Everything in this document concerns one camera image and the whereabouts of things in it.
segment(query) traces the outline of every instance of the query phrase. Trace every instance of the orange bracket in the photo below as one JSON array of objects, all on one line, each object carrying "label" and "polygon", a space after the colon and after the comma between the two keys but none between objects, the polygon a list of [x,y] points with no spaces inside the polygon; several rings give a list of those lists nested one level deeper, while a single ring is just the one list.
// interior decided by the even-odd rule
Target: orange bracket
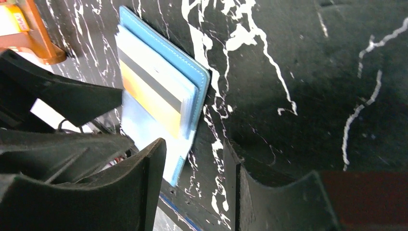
[{"label": "orange bracket", "polygon": [[42,64],[51,65],[64,61],[66,53],[51,42],[34,0],[19,0],[17,5],[24,13],[30,30],[0,36],[0,50],[31,53],[37,56]]}]

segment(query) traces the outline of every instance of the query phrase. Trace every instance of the blue leather wallet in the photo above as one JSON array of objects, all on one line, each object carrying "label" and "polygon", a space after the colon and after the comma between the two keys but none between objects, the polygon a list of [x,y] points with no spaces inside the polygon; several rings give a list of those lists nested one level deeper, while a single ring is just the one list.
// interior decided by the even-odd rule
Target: blue leather wallet
[{"label": "blue leather wallet", "polygon": [[115,38],[124,88],[174,138],[188,139],[197,88],[137,36],[121,25],[118,29]]},{"label": "blue leather wallet", "polygon": [[123,93],[122,128],[124,132],[135,141],[136,145],[138,142],[142,143],[138,146],[139,149],[144,148],[145,141],[156,136],[166,139],[167,157],[163,178],[175,186],[194,140],[210,83],[210,74],[201,64],[153,30],[127,7],[121,6],[119,15],[121,26],[160,54],[197,88],[191,113],[190,135],[181,139],[168,136],[129,92]]}]

